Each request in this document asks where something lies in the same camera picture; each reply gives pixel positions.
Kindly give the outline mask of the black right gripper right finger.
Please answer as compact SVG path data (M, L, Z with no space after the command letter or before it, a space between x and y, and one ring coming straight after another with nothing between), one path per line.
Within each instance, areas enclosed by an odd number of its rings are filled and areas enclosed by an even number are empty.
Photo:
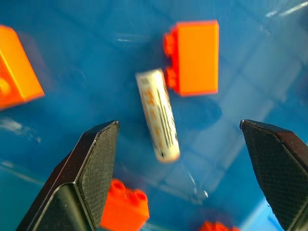
M308 146L292 131L253 120L240 129L264 196L285 231L308 229Z

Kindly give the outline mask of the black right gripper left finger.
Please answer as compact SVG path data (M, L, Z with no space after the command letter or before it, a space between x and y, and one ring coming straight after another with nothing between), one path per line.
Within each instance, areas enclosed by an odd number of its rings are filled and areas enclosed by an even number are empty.
M118 131L116 120L85 131L54 168L17 230L97 230L113 176Z

